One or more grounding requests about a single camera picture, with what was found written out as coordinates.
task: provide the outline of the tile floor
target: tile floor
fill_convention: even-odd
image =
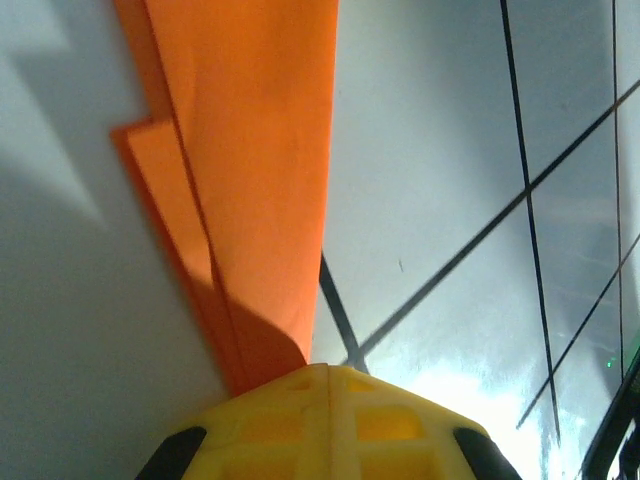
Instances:
[[[313,358],[478,420],[525,479],[579,474],[640,346],[640,8],[616,3],[615,33],[605,0],[340,6]]]

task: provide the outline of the orange paper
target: orange paper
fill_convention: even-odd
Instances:
[[[116,0],[151,119],[113,133],[234,393],[308,362],[336,0]]]

